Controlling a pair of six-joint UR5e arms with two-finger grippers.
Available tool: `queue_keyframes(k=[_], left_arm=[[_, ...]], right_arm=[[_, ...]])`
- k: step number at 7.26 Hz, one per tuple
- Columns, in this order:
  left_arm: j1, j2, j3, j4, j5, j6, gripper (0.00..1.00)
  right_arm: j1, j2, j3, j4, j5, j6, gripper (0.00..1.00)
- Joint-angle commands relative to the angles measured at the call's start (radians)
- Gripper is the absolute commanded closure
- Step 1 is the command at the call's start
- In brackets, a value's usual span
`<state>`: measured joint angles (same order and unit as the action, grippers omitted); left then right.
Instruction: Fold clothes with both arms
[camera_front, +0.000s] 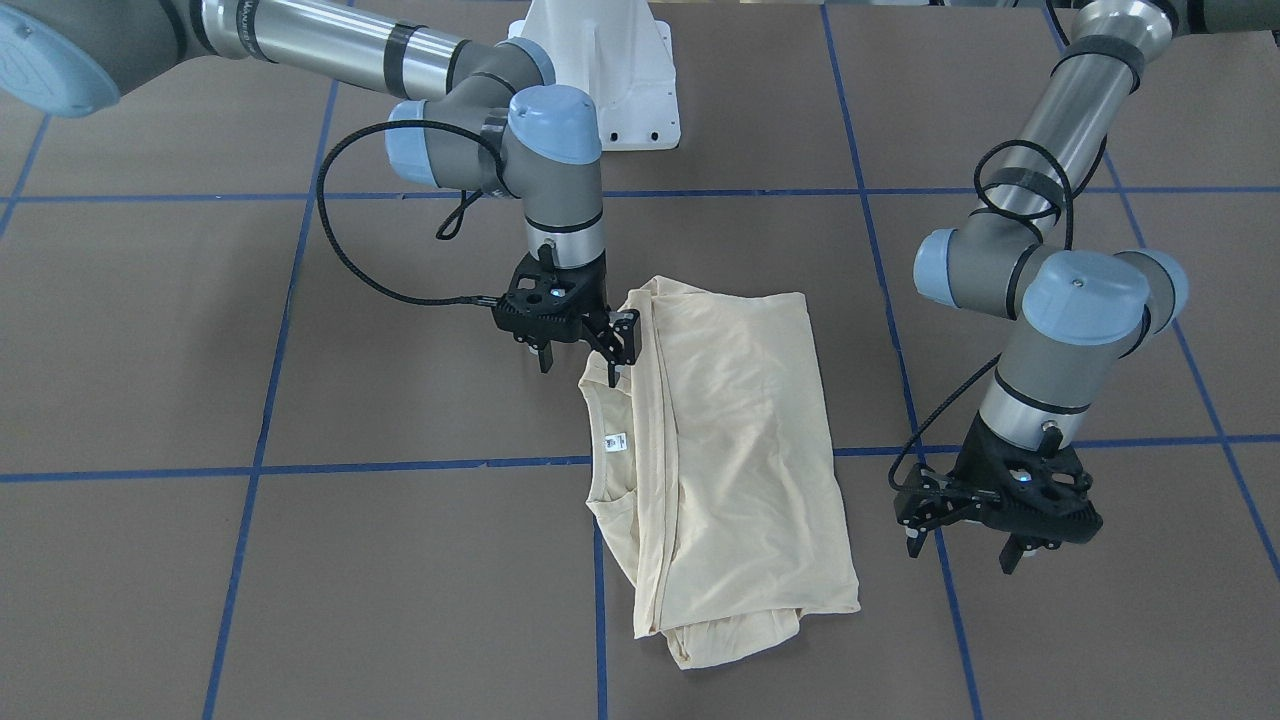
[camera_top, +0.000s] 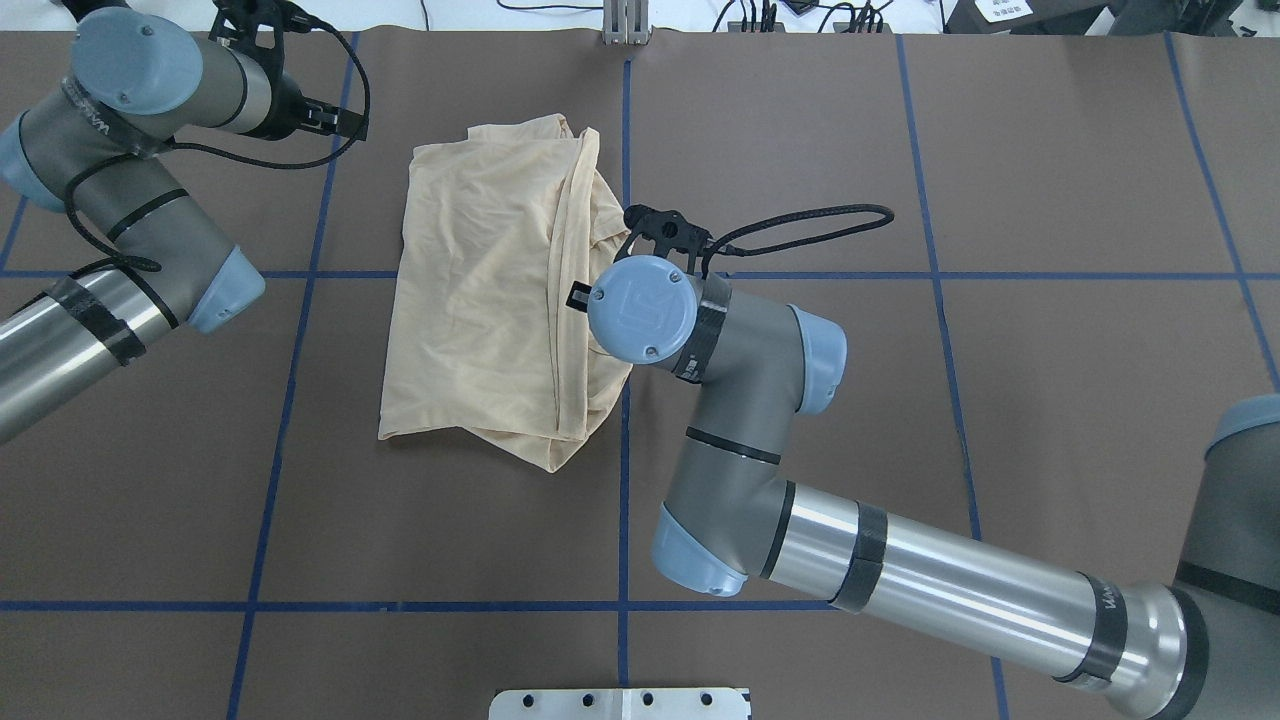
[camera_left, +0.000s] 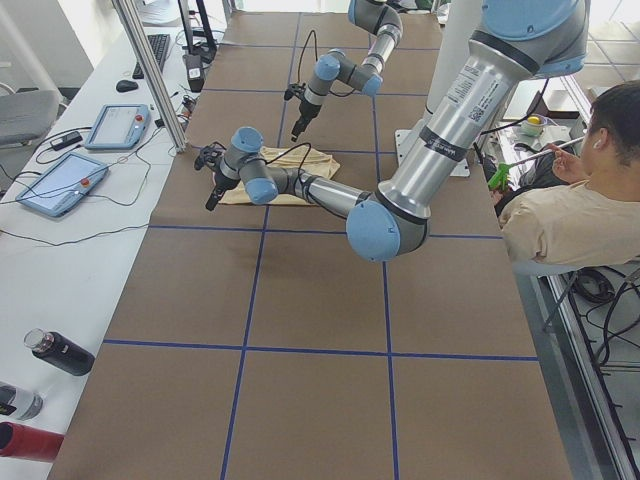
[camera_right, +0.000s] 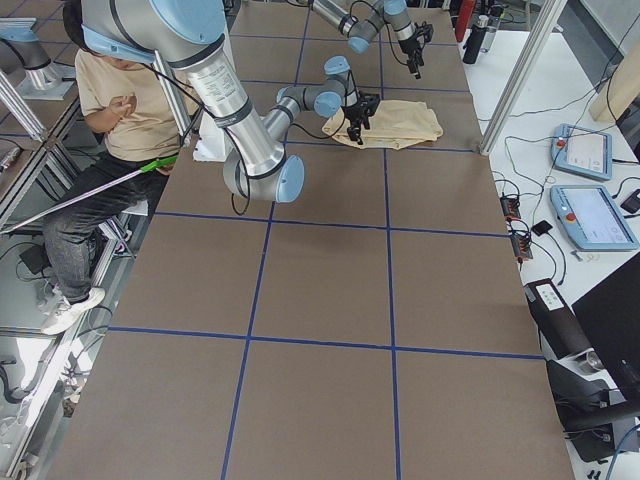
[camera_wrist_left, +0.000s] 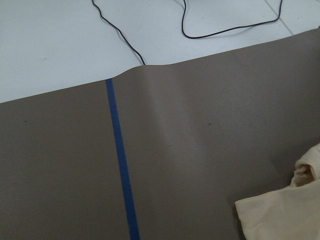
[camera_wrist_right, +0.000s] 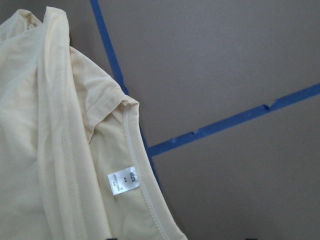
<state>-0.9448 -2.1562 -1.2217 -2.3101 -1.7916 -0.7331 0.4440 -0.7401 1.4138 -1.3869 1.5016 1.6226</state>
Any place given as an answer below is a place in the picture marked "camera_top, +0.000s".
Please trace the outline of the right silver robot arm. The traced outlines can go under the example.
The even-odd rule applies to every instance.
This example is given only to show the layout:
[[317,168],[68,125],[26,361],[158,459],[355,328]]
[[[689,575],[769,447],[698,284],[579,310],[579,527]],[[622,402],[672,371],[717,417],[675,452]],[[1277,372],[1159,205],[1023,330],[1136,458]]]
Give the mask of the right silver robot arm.
[[1100,694],[1133,719],[1277,716],[1277,396],[1226,410],[1167,584],[1120,585],[783,478],[796,415],[823,413],[844,329],[659,256],[573,282],[612,357],[699,387],[652,560],[712,596],[753,577]]

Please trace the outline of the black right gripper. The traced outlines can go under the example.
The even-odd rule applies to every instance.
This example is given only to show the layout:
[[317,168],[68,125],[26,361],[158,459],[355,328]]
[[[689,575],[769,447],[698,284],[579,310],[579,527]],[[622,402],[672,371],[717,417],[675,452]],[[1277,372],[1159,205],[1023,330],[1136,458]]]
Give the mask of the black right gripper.
[[590,284],[573,282],[568,292],[568,307],[579,313],[588,313],[589,304],[594,297],[594,290]]

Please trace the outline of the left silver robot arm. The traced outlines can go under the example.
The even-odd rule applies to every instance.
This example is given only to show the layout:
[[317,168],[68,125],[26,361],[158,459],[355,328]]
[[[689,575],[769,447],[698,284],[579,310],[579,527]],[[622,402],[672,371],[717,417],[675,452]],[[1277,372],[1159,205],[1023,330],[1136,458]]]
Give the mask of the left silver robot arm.
[[70,68],[3,132],[3,181],[69,220],[99,258],[3,322],[4,441],[168,332],[211,333],[265,291],[243,250],[163,165],[188,126],[278,141],[297,129],[366,138],[371,108],[306,96],[284,37],[337,28],[289,1],[219,1],[205,38],[125,1],[69,1]]

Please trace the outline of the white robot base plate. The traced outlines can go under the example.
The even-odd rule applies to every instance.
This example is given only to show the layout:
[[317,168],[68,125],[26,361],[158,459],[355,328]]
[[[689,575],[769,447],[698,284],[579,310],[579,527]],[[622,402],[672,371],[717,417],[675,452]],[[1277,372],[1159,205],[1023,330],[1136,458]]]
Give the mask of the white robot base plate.
[[489,719],[753,719],[750,691],[646,687],[502,691]]

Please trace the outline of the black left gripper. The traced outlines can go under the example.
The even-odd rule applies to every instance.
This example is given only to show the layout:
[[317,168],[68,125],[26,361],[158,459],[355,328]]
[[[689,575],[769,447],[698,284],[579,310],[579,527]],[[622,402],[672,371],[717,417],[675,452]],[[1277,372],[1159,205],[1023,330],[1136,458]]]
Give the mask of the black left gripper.
[[365,141],[367,118],[347,108],[306,97],[291,76],[280,76],[271,86],[271,105],[262,120],[262,138],[279,141],[298,129]]

